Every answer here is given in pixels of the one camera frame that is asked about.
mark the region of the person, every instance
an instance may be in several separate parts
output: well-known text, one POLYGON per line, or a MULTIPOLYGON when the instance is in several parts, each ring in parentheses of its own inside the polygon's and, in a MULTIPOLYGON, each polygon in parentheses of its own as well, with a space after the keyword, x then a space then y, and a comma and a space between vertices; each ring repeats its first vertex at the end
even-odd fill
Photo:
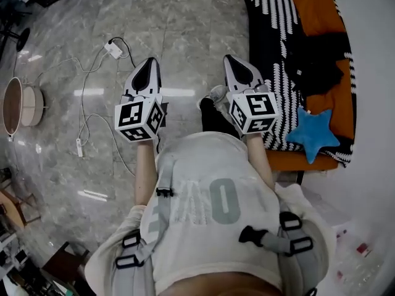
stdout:
MULTIPOLYGON (((138 143, 135 206, 85 268, 97 295, 113 295, 114 260, 123 238, 139 227, 148 239, 155 228, 154 190, 169 159, 174 196, 167 229, 151 256, 156 295, 282 295, 277 254, 238 242, 247 224, 276 234, 280 206, 262 136, 248 134, 243 143, 215 108, 226 93, 216 86, 201 99, 203 132, 165 146, 156 161, 152 141, 138 143)), ((301 192, 283 197, 311 209, 301 192)))

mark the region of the power adapter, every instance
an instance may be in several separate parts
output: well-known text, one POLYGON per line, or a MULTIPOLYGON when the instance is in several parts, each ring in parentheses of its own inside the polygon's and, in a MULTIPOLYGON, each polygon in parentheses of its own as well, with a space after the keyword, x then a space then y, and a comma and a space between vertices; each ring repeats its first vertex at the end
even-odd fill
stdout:
POLYGON ((104 45, 104 48, 107 49, 110 55, 115 59, 118 59, 122 55, 121 49, 112 41, 109 41, 106 45, 104 45))

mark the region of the white t-shirt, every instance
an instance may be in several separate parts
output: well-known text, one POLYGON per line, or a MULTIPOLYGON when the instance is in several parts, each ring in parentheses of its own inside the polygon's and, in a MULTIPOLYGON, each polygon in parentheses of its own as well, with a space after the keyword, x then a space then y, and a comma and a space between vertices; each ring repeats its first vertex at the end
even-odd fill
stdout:
MULTIPOLYGON (((281 289, 277 255, 252 242, 238 242, 247 225, 276 234, 279 204, 275 193, 248 162, 247 147, 233 136, 204 132, 167 146, 157 171, 175 160, 168 229, 152 254, 156 293, 199 274, 242 272, 281 289)), ((157 197, 141 219, 141 237, 152 241, 157 197)))

